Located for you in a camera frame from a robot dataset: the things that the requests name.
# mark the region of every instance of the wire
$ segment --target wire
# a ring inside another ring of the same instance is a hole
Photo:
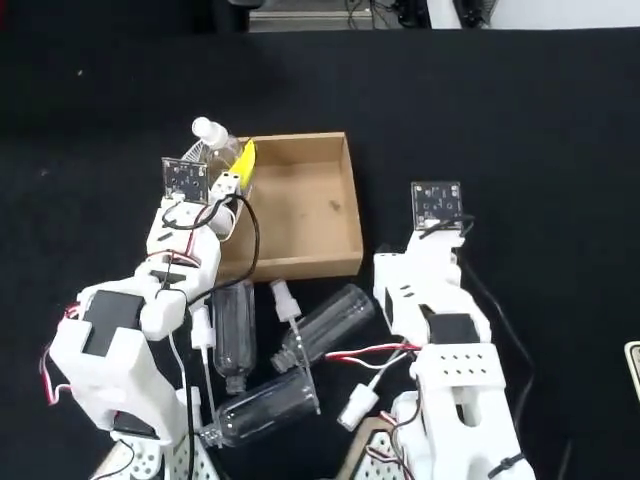
[[[507,331],[507,334],[511,338],[511,341],[516,346],[516,348],[520,352],[520,355],[522,355],[522,358],[524,358],[524,360],[527,363],[527,366],[531,371],[529,375],[529,379],[527,380],[527,383],[525,384],[524,388],[520,392],[520,395],[518,395],[518,398],[516,400],[516,405],[513,409],[513,424],[516,430],[516,435],[518,436],[518,438],[520,438],[520,423],[522,420],[522,414],[524,412],[524,408],[527,403],[529,393],[533,388],[533,382],[535,380],[535,364],[533,363],[533,359],[531,358],[531,355],[529,354],[526,347],[520,340],[520,337],[518,337],[518,334],[516,333],[513,326],[511,325],[511,322],[509,321],[509,318],[507,317],[504,310],[502,309],[502,306],[498,302],[498,299],[489,291],[486,285],[482,283],[482,281],[480,280],[478,275],[476,275],[473,268],[471,268],[471,265],[469,264],[469,262],[467,262],[460,256],[458,256],[458,258],[463,270],[465,271],[469,279],[475,284],[476,288],[480,291],[480,293],[493,304],[493,308],[498,313],[498,318],[500,319],[500,322],[504,326],[505,330]]]
[[[376,7],[382,8],[385,12],[395,12],[395,8],[393,8],[393,5],[385,5],[384,3],[377,1],[374,1],[373,3]]]
[[[408,343],[383,343],[381,345],[372,345],[370,347],[361,348],[359,350],[342,350],[337,352],[329,352],[325,354],[325,357],[344,357],[360,355],[362,353],[380,352],[385,350],[420,350],[420,347]]]
[[[160,252],[153,252],[150,253],[149,255],[147,255],[147,260],[153,257],[157,257],[157,256],[161,256],[161,257],[165,257],[165,256],[172,256],[177,258],[178,260],[182,260],[186,263],[189,263],[191,265],[193,265],[194,267],[199,267],[200,266],[200,262],[198,260],[196,260],[195,258],[193,258],[190,255],[185,255],[183,253],[180,252],[176,252],[174,250],[162,250]]]
[[[111,473],[105,473],[105,474],[102,474],[102,475],[98,475],[97,477],[92,477],[91,480],[102,480],[103,478],[113,477],[115,475],[118,475],[119,473],[124,472],[127,468],[129,468],[131,466],[131,464],[133,463],[133,460],[136,458],[135,450],[133,449],[133,447],[131,445],[129,445],[128,443],[126,443],[123,440],[118,440],[118,442],[123,444],[125,447],[127,447],[131,451],[131,458],[129,459],[127,464],[124,467],[119,468],[118,470],[115,470],[115,471],[113,471]]]
[[[222,240],[220,240],[220,243],[224,243],[231,238],[231,235],[233,235],[233,232],[236,229],[236,224],[238,223],[238,219],[236,217],[236,214],[233,213],[233,210],[231,210],[230,208],[227,208],[227,211],[229,212],[229,215],[231,215],[231,229],[229,230],[229,233],[227,234],[227,236],[224,237]]]
[[[178,362],[178,367],[180,368],[182,388],[187,388],[187,379],[184,373],[184,363],[182,363],[182,358],[180,358],[180,354],[178,353],[178,349],[176,348],[176,341],[173,338],[173,332],[169,334],[169,344],[171,345],[171,351],[173,352],[173,356],[176,358],[176,362]]]
[[[258,217],[256,216],[256,212],[253,210],[253,207],[249,203],[249,200],[246,199],[246,197],[242,195],[238,195],[236,193],[229,194],[227,195],[227,197],[239,200],[242,203],[244,203],[244,206],[247,208],[247,211],[249,212],[249,216],[251,217],[251,222],[253,223],[253,230],[255,232],[255,240],[253,244],[253,259],[251,260],[251,265],[249,265],[249,268],[247,268],[247,270],[238,278],[229,280],[227,282],[222,282],[218,285],[214,285],[213,288],[210,288],[209,290],[205,290],[200,295],[197,295],[188,303],[189,306],[193,305],[194,303],[203,299],[204,297],[213,294],[216,290],[219,290],[221,288],[227,288],[246,280],[251,275],[253,275],[253,272],[255,272],[256,270],[256,265],[258,264],[258,257],[260,256],[260,225],[258,224]]]
[[[229,194],[229,195],[226,195],[224,198],[217,200],[213,204],[211,211],[207,215],[205,215],[204,218],[202,218],[201,220],[196,220],[192,225],[178,225],[175,220],[167,220],[167,215],[169,215],[169,213],[171,213],[171,211],[181,203],[181,202],[176,202],[173,205],[171,205],[169,208],[167,208],[165,212],[162,214],[162,224],[165,227],[172,228],[174,230],[197,230],[198,228],[204,227],[211,220],[213,220],[213,218],[218,213],[218,209],[220,208],[220,205],[225,203],[227,199],[232,198],[234,195],[235,194]]]
[[[206,348],[200,350],[202,353],[202,368],[204,369],[204,379],[207,384],[207,397],[209,397],[209,410],[211,410],[211,422],[216,422],[216,406],[213,402],[213,387],[211,385],[211,372],[209,371],[209,353]]]
[[[381,369],[378,373],[376,373],[375,377],[373,377],[371,379],[371,381],[369,382],[368,387],[373,390],[374,388],[376,388],[378,386],[378,383],[380,382],[380,379],[382,378],[382,375],[384,375],[384,372],[387,371],[387,369],[393,365],[393,363],[389,363],[391,361],[393,361],[398,355],[400,355],[400,352],[402,350],[395,350],[391,356],[389,357],[389,359],[387,360],[387,366],[384,367],[383,369]]]
[[[368,368],[370,370],[385,370],[385,369],[389,368],[391,365],[393,365],[394,363],[399,362],[400,360],[402,360],[406,356],[407,356],[407,354],[403,353],[399,357],[396,357],[396,358],[394,358],[393,360],[391,360],[389,362],[383,363],[382,365],[371,365],[370,363],[367,363],[364,360],[360,360],[359,358],[355,358],[355,357],[337,357],[337,358],[328,358],[328,360],[338,360],[340,362],[357,363],[357,364],[362,365],[363,367],[366,367],[366,368]]]
[[[193,317],[191,316],[191,311],[189,310],[189,307],[185,307],[184,309],[184,319],[185,322],[183,323],[182,328],[185,331],[185,344],[189,344],[189,332],[191,331],[191,328],[193,328]],[[188,365],[189,365],[189,357],[191,356],[191,352],[192,350],[189,349],[188,350],[190,353],[185,360],[182,361],[182,364],[184,365],[185,368],[185,372],[184,372],[184,378],[185,378],[185,392],[186,392],[186,397],[187,397],[187,441],[189,442],[189,460],[188,460],[188,467],[187,467],[187,477],[186,480],[192,480],[193,478],[193,467],[194,467],[194,462],[195,462],[195,431],[193,428],[193,398],[191,395],[191,381],[189,378],[189,370],[187,369]]]
[[[413,474],[409,470],[409,467],[407,466],[406,462],[404,461],[404,457],[402,455],[400,455],[400,449],[398,448],[398,443],[396,441],[396,435],[397,435],[399,429],[401,429],[402,427],[404,427],[406,425],[409,425],[416,418],[418,418],[418,415],[420,414],[420,411],[422,410],[422,389],[420,388],[420,380],[418,380],[417,378],[416,378],[416,385],[417,385],[417,388],[418,388],[418,399],[416,400],[416,411],[413,412],[413,415],[411,415],[411,417],[408,420],[396,423],[391,428],[391,433],[389,434],[389,436],[391,437],[391,448],[393,449],[393,452],[396,454],[396,458],[403,459],[401,461],[402,469],[404,470],[405,474],[411,480],[415,480],[415,479],[413,477]]]
[[[381,410],[378,416],[391,426],[395,427],[398,424],[396,419],[393,418],[389,412],[385,412],[384,410]]]
[[[399,458],[387,455],[386,453],[381,452],[371,445],[365,446],[364,451],[367,453],[367,455],[369,455],[374,460],[379,461],[380,463],[397,463],[399,465],[402,464],[402,461]]]
[[[349,8],[350,1],[354,2],[354,5],[352,8]],[[362,5],[363,1],[364,0],[358,0],[358,2],[356,3],[355,0],[344,0],[344,8],[347,11],[347,26],[351,30],[360,30],[355,20],[353,19],[353,14],[360,7],[360,5]]]
[[[369,0],[369,4],[371,5],[371,25],[373,26],[373,29],[376,30],[376,20],[375,17],[376,15],[378,16],[378,18],[380,20],[382,20],[382,23],[384,23],[384,25],[387,27],[387,29],[391,30],[391,25],[389,24],[389,22],[387,21],[386,18],[384,18],[384,15],[382,15],[380,13],[380,11],[378,10],[378,6],[380,6],[381,4],[379,4],[378,2],[376,2],[375,0]]]
[[[40,362],[38,363],[38,371],[42,377],[42,383],[44,384],[44,393],[47,397],[47,405],[50,407],[53,405],[57,405],[60,401],[60,392],[62,391],[71,391],[71,385],[67,383],[62,383],[57,385],[55,388],[51,384],[51,377],[49,376],[49,371],[47,370],[47,358],[49,358],[49,349],[51,348],[51,343],[49,343],[40,357]]]
[[[463,230],[460,233],[460,236],[463,237],[464,235],[466,235],[471,228],[473,228],[473,222],[475,221],[476,217],[474,217],[473,215],[456,215],[454,217],[451,217],[447,220],[441,220],[438,223],[436,223],[435,225],[425,229],[421,234],[420,237],[418,237],[420,240],[422,240],[425,237],[428,237],[429,235],[431,235],[433,232],[437,232],[438,230],[444,230],[447,227],[450,227],[451,225],[455,225],[456,223],[459,222],[471,222],[471,227],[467,227],[466,230]]]

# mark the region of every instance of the perforated metal plate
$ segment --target perforated metal plate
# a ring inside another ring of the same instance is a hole
[[[369,446],[389,455],[395,456],[391,448],[389,433],[378,431],[373,434]],[[383,463],[363,452],[360,464],[356,467],[354,480],[404,480],[402,469],[397,463]]]
[[[194,440],[196,451],[194,453],[193,480],[220,480],[209,455],[202,446],[200,438],[196,436]],[[173,454],[165,452],[164,472],[158,472],[162,461],[162,454],[159,449],[157,449],[158,453],[154,454],[148,448],[146,450],[143,449],[143,446],[140,444],[134,444],[133,448],[136,452],[134,461],[124,471],[110,476],[109,480],[187,479],[187,474],[189,473],[189,442],[186,437],[182,443],[175,448]],[[130,460],[131,450],[121,443],[117,443],[91,478],[118,471]]]

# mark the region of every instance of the white wall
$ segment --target white wall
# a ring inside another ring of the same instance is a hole
[[[494,29],[640,26],[640,0],[498,0]]]

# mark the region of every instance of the bottle neck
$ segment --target bottle neck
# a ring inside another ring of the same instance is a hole
[[[284,373],[298,363],[296,354],[283,346],[282,350],[271,357],[271,363],[279,373]]]

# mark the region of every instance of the circuit board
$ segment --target circuit board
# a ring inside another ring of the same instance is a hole
[[[181,193],[187,202],[207,204],[209,201],[207,174],[208,167],[204,163],[163,158],[164,196],[171,198],[173,194]]]
[[[411,184],[413,228],[424,230],[428,220],[449,220],[462,214],[458,182],[413,182]]]

